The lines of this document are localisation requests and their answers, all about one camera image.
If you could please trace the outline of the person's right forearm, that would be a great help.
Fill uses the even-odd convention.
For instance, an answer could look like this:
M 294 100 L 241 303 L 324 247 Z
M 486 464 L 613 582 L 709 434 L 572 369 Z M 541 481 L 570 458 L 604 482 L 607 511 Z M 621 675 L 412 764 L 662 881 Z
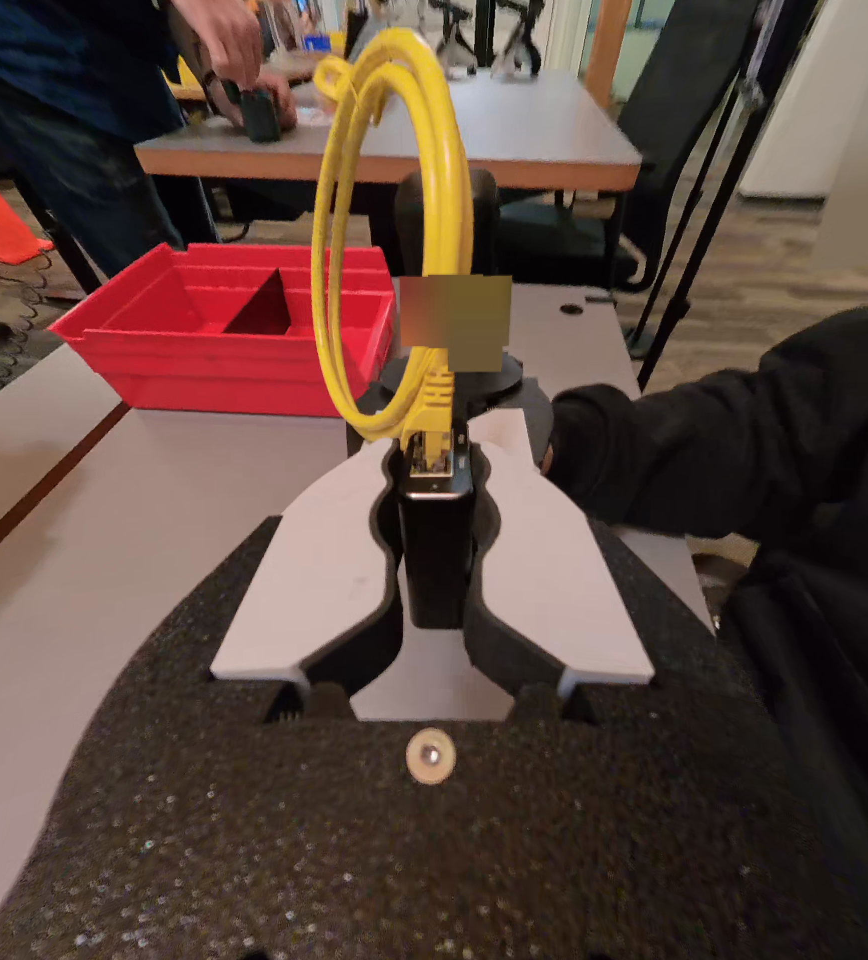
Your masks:
M 837 515 L 868 538 L 868 307 L 728 368 L 631 399 L 606 385 L 553 401 L 547 478 L 607 523 L 791 541 Z

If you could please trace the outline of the dark green handheld device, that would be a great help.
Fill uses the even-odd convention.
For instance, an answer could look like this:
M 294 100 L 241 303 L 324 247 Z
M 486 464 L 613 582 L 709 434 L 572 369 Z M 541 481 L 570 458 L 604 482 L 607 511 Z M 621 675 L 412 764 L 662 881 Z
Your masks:
M 240 91 L 243 128 L 249 141 L 266 145 L 281 139 L 281 123 L 275 99 L 270 90 L 256 88 Z

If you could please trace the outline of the red plastic bin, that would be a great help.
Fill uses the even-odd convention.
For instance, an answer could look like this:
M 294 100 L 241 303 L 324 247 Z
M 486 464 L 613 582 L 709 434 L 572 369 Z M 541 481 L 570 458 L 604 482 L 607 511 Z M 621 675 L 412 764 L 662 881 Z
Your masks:
M 161 245 L 50 331 L 135 409 L 337 418 L 305 246 Z

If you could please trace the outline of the grey table with wooden edge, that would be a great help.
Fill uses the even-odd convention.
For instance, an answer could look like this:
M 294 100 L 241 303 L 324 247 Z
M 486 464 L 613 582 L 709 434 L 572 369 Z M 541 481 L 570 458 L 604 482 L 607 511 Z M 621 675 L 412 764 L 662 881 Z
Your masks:
M 449 83 L 468 164 L 501 187 L 543 192 L 632 190 L 641 155 L 571 74 L 492 78 L 487 71 Z M 155 175 L 313 182 L 330 118 L 257 144 L 217 117 L 136 146 Z

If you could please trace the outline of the black tripod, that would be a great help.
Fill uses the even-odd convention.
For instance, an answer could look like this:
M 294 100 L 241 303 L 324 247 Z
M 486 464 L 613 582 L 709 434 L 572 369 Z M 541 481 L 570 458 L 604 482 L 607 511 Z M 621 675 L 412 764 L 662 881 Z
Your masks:
M 748 48 L 728 92 L 715 110 L 686 162 L 667 218 L 664 249 L 654 283 L 637 326 L 628 335 L 632 359 L 639 360 L 637 375 L 645 388 L 678 323 L 687 315 L 692 286 L 713 242 L 731 199 L 747 170 L 763 127 L 769 119 L 785 78 L 812 23 L 816 1 L 759 2 Z M 735 113 L 742 119 L 739 138 L 711 201 L 704 222 L 671 294 L 656 330 L 647 333 L 648 320 L 693 214 L 703 198 L 707 176 L 722 146 L 728 143 L 728 126 Z

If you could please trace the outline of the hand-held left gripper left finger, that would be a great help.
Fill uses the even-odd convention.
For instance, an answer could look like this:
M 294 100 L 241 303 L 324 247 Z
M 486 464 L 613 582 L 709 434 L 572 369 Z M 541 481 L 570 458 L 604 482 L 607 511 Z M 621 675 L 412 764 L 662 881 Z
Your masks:
M 403 642 L 393 440 L 367 442 L 284 511 L 210 666 L 219 681 L 340 686 L 348 697 Z

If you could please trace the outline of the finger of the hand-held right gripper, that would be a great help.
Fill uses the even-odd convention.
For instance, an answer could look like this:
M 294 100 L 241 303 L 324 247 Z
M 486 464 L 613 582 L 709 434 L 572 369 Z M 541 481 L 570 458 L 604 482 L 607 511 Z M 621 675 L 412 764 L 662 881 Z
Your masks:
M 532 469 L 534 473 L 539 473 L 523 409 L 518 407 L 490 409 L 468 421 L 467 433 L 473 443 L 494 445 Z

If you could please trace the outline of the black ethernet port adapter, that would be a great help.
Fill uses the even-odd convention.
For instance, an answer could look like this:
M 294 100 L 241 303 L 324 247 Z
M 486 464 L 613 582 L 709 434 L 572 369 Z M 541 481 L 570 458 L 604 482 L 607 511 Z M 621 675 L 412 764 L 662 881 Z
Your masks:
M 412 622 L 423 630 L 461 630 L 476 502 L 466 425 L 455 423 L 451 449 L 431 471 L 412 440 L 395 491 Z

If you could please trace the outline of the person's black clothed body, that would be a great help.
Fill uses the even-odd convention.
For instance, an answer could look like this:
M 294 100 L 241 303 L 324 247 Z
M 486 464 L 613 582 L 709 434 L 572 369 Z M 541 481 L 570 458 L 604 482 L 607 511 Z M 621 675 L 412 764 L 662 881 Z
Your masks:
M 756 548 L 724 609 L 868 958 L 868 543 Z

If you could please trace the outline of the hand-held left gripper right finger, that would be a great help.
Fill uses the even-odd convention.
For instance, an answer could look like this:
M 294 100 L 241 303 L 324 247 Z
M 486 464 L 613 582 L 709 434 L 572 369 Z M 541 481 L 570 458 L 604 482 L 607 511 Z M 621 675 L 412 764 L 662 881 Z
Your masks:
M 475 446 L 474 559 L 464 609 L 472 665 L 517 697 L 543 685 L 644 686 L 653 665 L 586 514 L 527 460 Z

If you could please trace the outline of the black office chair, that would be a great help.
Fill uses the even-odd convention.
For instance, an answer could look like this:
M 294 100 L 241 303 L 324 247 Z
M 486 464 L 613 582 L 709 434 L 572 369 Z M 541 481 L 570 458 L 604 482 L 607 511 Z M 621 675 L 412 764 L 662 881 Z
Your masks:
M 656 280 L 667 218 L 682 170 L 740 67 L 757 1 L 677 1 L 618 117 L 642 155 L 623 203 L 622 236 L 643 259 L 641 280 L 615 267 L 616 289 L 639 293 Z

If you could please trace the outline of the wooden post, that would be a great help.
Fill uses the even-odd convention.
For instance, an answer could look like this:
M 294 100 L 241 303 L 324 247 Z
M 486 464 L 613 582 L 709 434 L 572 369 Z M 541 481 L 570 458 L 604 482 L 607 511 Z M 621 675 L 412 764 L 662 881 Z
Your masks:
M 631 0 L 599 2 L 591 49 L 584 72 L 584 86 L 594 102 L 604 111 L 610 105 L 612 83 L 631 6 Z

